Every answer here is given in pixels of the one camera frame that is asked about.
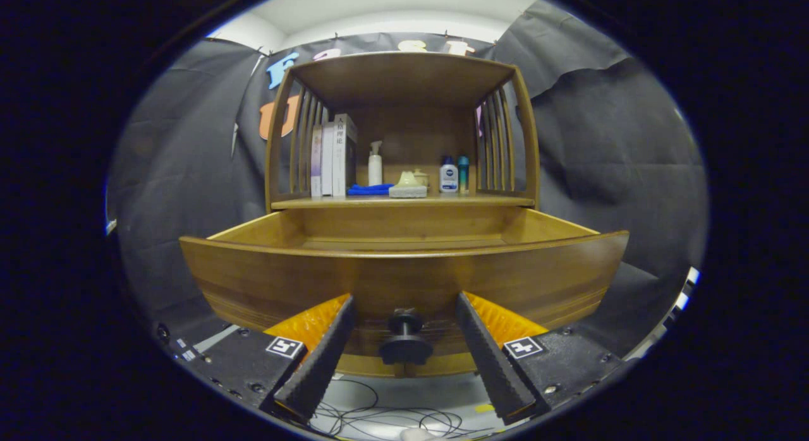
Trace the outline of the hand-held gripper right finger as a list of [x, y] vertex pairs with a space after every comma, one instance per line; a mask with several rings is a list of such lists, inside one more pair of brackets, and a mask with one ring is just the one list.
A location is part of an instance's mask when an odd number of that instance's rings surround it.
[[459, 293], [456, 319], [489, 401], [505, 425], [561, 411], [623, 375], [623, 360], [564, 327], [508, 334], [497, 341], [484, 315], [496, 305]]

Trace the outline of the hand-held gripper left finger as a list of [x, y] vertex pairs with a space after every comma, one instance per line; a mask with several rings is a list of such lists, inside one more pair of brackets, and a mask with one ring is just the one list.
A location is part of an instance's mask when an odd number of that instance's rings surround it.
[[294, 423], [308, 423], [321, 403], [355, 328], [351, 294], [313, 306], [265, 331], [237, 327], [190, 366], [237, 401]]

